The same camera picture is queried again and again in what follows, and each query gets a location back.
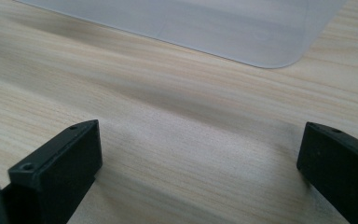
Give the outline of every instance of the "wood grain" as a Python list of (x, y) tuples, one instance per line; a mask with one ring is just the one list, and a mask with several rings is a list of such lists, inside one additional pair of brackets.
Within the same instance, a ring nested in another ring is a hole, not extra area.
[(266, 70), (0, 0), (0, 186), (87, 119), (104, 165), (70, 223), (345, 223), (296, 156), (308, 120), (358, 138), (358, 1)]

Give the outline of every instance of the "table surface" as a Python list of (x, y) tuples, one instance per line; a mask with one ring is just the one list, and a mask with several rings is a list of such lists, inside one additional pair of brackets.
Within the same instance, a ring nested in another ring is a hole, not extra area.
[(261, 69), (0, 0), (0, 186), (100, 121), (69, 223), (346, 223), (296, 169), (306, 121), (358, 138), (358, 0), (297, 63)]

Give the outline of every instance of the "screw hole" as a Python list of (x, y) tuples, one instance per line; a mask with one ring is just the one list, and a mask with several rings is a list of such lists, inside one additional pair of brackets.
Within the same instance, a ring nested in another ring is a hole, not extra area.
[(33, 170), (34, 169), (34, 165), (32, 163), (25, 163), (22, 165), (21, 167), (22, 170), (24, 171), (30, 171), (30, 170)]
[(342, 133), (342, 131), (337, 130), (337, 129), (332, 129), (331, 131), (332, 131), (333, 133)]

